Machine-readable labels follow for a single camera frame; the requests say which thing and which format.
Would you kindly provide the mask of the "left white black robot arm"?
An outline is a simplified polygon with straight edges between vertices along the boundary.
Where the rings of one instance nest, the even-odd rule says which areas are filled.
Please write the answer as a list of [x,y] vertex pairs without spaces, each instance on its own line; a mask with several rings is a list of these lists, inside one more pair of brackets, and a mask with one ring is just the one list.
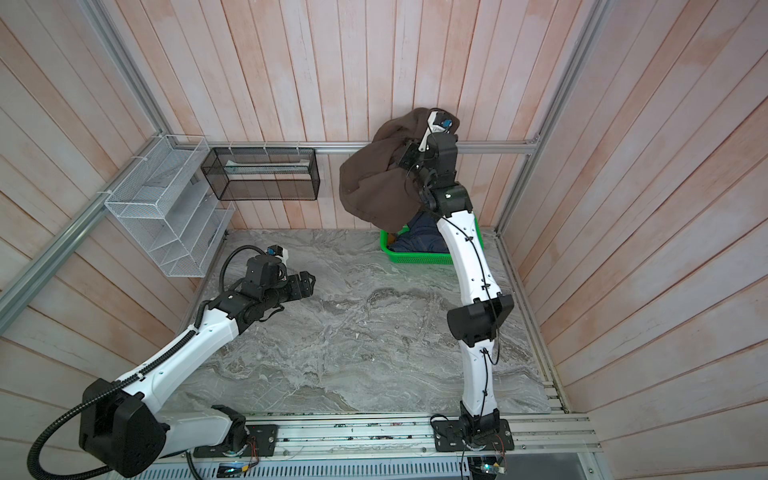
[[312,296],[316,278],[290,274],[276,247],[248,259],[244,276],[221,284],[202,303],[192,325],[153,357],[118,379],[99,379],[83,394],[79,445],[124,477],[157,459],[201,447],[226,456],[251,443],[243,414],[224,405],[162,414],[165,402],[198,367],[255,323],[283,311],[286,303]]

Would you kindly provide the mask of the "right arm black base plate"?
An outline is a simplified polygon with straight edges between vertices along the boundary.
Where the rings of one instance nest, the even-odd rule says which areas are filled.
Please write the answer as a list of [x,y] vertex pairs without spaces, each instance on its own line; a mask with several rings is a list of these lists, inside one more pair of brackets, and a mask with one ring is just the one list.
[[438,452],[508,453],[515,450],[510,425],[505,419],[500,420],[496,430],[480,434],[471,434],[460,420],[450,420],[442,415],[433,416],[429,424]]

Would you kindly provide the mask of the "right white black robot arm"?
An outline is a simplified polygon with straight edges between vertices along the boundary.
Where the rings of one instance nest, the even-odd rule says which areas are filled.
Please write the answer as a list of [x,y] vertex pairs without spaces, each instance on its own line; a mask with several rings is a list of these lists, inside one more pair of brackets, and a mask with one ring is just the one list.
[[438,423],[441,435],[454,428],[465,445],[477,449],[502,435],[502,419],[494,393],[496,339],[514,308],[511,295],[494,279],[479,239],[471,199],[456,180],[456,136],[425,132],[410,141],[400,165],[418,175],[419,197],[436,220],[459,281],[461,305],[447,313],[447,323],[462,356],[463,392],[457,421]]

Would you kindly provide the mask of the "brown trousers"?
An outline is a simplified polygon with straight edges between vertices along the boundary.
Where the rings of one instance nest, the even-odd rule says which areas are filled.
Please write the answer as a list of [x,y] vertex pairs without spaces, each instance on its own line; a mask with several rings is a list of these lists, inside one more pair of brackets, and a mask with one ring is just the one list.
[[[386,121],[367,146],[342,163],[338,190],[348,213],[395,234],[419,212],[442,218],[472,210],[469,194],[457,180],[457,171],[453,186],[427,189],[419,187],[415,178],[398,166],[405,145],[410,140],[422,140],[432,109],[440,108],[415,108]],[[460,120],[450,114],[454,123],[448,132],[455,134],[458,142]]]

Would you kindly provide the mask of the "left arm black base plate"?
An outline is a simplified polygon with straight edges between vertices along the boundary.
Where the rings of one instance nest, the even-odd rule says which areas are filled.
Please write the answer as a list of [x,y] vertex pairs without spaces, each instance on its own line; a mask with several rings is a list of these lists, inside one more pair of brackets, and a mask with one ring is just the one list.
[[225,440],[215,446],[196,447],[195,458],[266,458],[274,455],[278,439],[276,424],[246,424],[227,434]]

